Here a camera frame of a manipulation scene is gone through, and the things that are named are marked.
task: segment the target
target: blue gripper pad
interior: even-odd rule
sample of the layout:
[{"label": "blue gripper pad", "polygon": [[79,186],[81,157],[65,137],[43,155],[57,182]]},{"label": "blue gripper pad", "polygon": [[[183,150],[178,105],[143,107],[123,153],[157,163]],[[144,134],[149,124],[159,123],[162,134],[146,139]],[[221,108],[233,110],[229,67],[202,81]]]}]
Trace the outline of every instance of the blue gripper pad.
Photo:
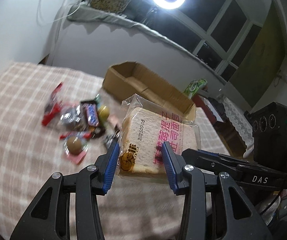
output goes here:
[{"label": "blue gripper pad", "polygon": [[170,158],[170,153],[166,147],[166,143],[169,144],[169,142],[164,142],[162,144],[162,161],[163,161],[163,164],[165,166],[166,173],[167,173],[169,186],[173,190],[173,192],[176,194],[176,192],[179,188],[178,184],[177,184],[177,176],[175,173],[173,163],[172,163],[171,158]]},{"label": "blue gripper pad", "polygon": [[112,180],[115,175],[115,170],[117,167],[118,156],[119,156],[119,144],[116,143],[112,150],[110,159],[107,164],[107,168],[104,173],[102,190],[105,194],[107,194],[108,190],[111,188]]}]

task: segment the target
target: red snack bag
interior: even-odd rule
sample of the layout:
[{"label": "red snack bag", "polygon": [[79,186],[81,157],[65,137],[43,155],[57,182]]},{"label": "red snack bag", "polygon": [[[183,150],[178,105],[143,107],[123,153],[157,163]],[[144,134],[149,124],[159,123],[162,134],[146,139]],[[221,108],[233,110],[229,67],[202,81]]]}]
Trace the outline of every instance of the red snack bag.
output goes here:
[{"label": "red snack bag", "polygon": [[62,100],[58,99],[58,93],[61,91],[62,85],[63,83],[61,82],[50,95],[49,101],[45,107],[44,117],[41,121],[43,126],[47,126],[62,109]]}]

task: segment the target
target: pile of snacks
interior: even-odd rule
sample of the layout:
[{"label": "pile of snacks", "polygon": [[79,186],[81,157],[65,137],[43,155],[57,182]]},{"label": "pile of snacks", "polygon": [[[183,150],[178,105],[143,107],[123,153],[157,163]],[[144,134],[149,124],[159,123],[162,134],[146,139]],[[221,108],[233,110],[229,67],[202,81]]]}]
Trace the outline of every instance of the pile of snacks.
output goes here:
[{"label": "pile of snacks", "polygon": [[61,132],[59,139],[64,140],[63,151],[66,157],[80,164],[88,150],[87,141],[103,136],[110,124],[114,134],[106,136],[104,143],[107,145],[119,135],[120,127],[115,122],[116,117],[110,116],[109,107],[102,104],[100,95],[78,103],[64,102],[60,95],[62,87],[61,82],[51,93],[41,124]]}]

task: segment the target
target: checkered tablecloth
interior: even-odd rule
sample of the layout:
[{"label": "checkered tablecloth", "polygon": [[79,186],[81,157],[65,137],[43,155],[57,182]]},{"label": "checkered tablecloth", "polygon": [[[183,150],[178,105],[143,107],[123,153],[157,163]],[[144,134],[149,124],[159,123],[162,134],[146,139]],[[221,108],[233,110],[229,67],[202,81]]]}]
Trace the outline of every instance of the checkered tablecloth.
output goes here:
[{"label": "checkered tablecloth", "polygon": [[[97,93],[122,118],[119,103],[101,89],[103,79],[68,68],[15,63],[0,77],[0,234],[9,239],[36,193],[56,171],[79,172],[106,153],[102,138],[89,144],[80,166],[63,153],[58,132],[41,126],[51,91],[64,82],[66,101],[94,98]],[[203,110],[196,110],[202,149],[228,154]],[[74,198],[71,201],[70,233],[76,238]],[[168,239],[179,229],[184,199],[168,185],[142,184],[116,176],[106,196],[98,197],[105,238]]]}]

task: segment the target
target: bread slice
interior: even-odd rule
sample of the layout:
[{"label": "bread slice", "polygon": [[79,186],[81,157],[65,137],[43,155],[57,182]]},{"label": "bread slice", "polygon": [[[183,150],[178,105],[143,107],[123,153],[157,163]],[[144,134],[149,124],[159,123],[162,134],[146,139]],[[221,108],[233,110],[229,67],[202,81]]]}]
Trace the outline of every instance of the bread slice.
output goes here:
[{"label": "bread slice", "polygon": [[176,154],[181,154],[188,148],[197,149],[197,141],[200,142],[200,138],[196,138],[194,127],[169,118],[166,120],[165,117],[141,107],[136,107],[127,115],[122,127],[119,174],[123,176],[165,178],[166,171],[161,149],[158,147],[164,139],[172,143]]}]

